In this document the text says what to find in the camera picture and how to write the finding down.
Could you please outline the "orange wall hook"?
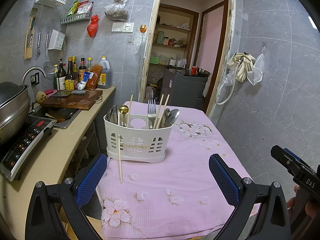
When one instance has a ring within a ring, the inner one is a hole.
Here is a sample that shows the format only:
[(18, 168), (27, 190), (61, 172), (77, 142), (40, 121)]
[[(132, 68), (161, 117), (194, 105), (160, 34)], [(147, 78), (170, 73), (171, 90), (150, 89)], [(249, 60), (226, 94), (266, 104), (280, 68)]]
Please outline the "orange wall hook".
[(139, 31), (143, 34), (143, 33), (145, 33), (146, 31), (147, 31), (147, 26), (146, 26), (146, 24), (141, 24), (140, 26), (139, 26)]

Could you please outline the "large oil jug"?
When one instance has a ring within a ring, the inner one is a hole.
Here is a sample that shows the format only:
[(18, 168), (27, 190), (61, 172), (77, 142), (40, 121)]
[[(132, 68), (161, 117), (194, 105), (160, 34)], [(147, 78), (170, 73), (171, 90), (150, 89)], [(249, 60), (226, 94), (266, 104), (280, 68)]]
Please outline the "large oil jug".
[(112, 85), (112, 72), (110, 64), (105, 56), (101, 57), (99, 65), (102, 66), (102, 71), (99, 77), (97, 87), (101, 89), (108, 89)]

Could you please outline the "silver fork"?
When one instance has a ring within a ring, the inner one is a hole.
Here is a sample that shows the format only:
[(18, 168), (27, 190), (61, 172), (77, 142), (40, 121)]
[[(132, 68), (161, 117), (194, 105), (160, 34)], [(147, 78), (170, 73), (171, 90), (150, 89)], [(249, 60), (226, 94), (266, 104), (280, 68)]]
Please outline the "silver fork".
[(152, 129), (155, 128), (156, 116), (157, 116), (156, 100), (149, 99), (148, 100), (148, 120), (151, 123)]

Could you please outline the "white plastic utensil caddy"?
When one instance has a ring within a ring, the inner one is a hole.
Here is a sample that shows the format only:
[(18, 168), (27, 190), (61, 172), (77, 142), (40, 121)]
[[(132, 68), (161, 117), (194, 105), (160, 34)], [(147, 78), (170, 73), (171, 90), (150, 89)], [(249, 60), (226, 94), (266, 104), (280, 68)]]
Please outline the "white plastic utensil caddy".
[(106, 120), (107, 155), (118, 160), (118, 134), (120, 135), (121, 159), (158, 163), (164, 160), (172, 126), (148, 128), (146, 115), (131, 114), (127, 127)]

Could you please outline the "grey wall shelf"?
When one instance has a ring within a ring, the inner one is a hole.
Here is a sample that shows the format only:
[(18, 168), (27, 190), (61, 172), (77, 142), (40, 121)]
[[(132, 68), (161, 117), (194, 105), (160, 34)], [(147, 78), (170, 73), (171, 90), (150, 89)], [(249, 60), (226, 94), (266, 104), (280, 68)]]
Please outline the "grey wall shelf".
[(91, 15), (92, 15), (92, 12), (89, 11), (89, 12), (82, 13), (82, 14), (75, 14), (72, 16), (67, 16), (67, 17), (61, 19), (61, 25), (72, 24), (75, 22), (90, 20)]

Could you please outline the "gold spoon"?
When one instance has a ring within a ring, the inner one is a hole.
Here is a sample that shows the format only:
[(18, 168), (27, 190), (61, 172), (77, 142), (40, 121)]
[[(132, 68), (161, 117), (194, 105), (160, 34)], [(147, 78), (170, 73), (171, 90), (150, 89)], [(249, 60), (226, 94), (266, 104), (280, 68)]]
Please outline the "gold spoon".
[(119, 113), (122, 115), (123, 117), (123, 126), (126, 126), (126, 115), (129, 112), (129, 107), (127, 105), (121, 105), (119, 107)]

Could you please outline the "induction cooker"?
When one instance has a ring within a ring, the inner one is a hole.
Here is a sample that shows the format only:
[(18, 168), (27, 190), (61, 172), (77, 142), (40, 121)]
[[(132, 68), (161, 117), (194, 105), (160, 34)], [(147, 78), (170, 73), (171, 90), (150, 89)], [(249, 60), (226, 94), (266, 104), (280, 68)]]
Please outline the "induction cooker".
[(1, 144), (1, 174), (8, 180), (20, 180), (20, 173), (29, 155), (56, 124), (55, 119), (29, 115), (20, 130)]

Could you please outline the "hanging bag of dried goods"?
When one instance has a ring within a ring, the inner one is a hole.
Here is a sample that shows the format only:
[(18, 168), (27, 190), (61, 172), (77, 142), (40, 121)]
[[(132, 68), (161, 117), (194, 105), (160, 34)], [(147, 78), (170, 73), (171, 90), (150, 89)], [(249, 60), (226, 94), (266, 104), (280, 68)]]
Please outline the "hanging bag of dried goods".
[(113, 21), (126, 21), (129, 13), (126, 8), (128, 0), (113, 0), (112, 4), (104, 7), (105, 15)]

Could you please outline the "pink floral tablecloth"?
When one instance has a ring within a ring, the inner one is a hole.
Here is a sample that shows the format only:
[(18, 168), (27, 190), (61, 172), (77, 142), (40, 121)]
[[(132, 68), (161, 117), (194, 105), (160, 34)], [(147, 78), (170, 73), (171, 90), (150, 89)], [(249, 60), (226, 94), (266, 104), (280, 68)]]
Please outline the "pink floral tablecloth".
[(203, 111), (183, 107), (163, 161), (109, 159), (97, 186), (104, 239), (189, 239), (222, 228), (234, 208), (209, 170), (214, 153), (248, 176)]

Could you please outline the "grey mini fridge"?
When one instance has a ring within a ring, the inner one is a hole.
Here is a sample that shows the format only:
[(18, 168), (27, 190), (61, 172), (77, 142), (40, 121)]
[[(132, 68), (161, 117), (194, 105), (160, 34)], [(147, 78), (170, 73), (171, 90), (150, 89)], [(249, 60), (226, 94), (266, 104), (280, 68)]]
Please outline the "grey mini fridge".
[(203, 91), (207, 76), (185, 75), (176, 69), (165, 69), (161, 94), (164, 99), (169, 94), (169, 106), (188, 107), (203, 110)]

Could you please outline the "silver peeler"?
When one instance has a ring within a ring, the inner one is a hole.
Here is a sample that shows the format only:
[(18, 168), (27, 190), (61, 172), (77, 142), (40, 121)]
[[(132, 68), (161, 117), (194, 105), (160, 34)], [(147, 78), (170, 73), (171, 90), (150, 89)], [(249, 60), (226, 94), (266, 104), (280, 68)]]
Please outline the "silver peeler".
[(112, 106), (108, 110), (108, 112), (106, 114), (106, 120), (111, 123), (114, 123), (114, 124), (118, 123), (118, 107), (117, 107), (117, 105)]

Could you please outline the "chrome faucet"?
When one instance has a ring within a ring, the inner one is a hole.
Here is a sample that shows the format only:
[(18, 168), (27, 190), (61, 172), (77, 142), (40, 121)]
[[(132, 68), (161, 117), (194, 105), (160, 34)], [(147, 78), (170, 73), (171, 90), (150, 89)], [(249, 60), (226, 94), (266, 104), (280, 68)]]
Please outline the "chrome faucet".
[(45, 70), (40, 67), (40, 66), (32, 66), (26, 72), (23, 74), (22, 79), (21, 79), (21, 85), (25, 85), (25, 81), (27, 77), (31, 77), (31, 75), (35, 74), (36, 72), (42, 73), (43, 77), (47, 79), (49, 76), (45, 72)]

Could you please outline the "wooden chopstick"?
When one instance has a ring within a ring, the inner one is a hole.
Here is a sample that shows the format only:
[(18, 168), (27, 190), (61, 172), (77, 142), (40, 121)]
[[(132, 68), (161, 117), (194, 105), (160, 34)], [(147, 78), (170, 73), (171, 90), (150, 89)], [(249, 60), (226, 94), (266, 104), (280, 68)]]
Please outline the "wooden chopstick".
[(119, 134), (118, 134), (118, 161), (119, 161), (119, 178), (120, 178), (120, 183), (123, 183), (123, 173), (122, 173), (122, 166), (121, 166), (120, 135), (119, 135)]
[(157, 109), (155, 122), (154, 122), (154, 124), (153, 124), (153, 129), (156, 129), (156, 125), (157, 125), (159, 113), (160, 113), (160, 110), (161, 110), (161, 105), (162, 105), (162, 102), (163, 102), (163, 98), (164, 98), (164, 94), (162, 94), (161, 99), (160, 99), (160, 102), (159, 102), (159, 106), (158, 106), (158, 109)]

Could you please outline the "red plastic bag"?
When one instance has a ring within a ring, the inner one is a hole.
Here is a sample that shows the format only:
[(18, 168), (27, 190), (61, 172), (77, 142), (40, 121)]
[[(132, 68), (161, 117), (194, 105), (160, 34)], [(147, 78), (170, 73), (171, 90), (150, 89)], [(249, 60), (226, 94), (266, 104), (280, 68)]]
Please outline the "red plastic bag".
[(99, 16), (98, 15), (93, 15), (91, 17), (90, 24), (87, 26), (87, 33), (89, 37), (95, 37), (98, 29), (98, 21), (99, 21)]

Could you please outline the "silver spoon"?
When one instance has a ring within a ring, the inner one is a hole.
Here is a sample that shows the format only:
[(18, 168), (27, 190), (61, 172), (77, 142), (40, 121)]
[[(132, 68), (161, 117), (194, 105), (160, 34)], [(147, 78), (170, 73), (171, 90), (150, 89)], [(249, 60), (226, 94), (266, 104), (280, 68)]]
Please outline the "silver spoon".
[(180, 114), (180, 110), (179, 109), (171, 110), (169, 112), (168, 117), (165, 120), (164, 127), (172, 126), (175, 123), (175, 121), (178, 119), (179, 114)]

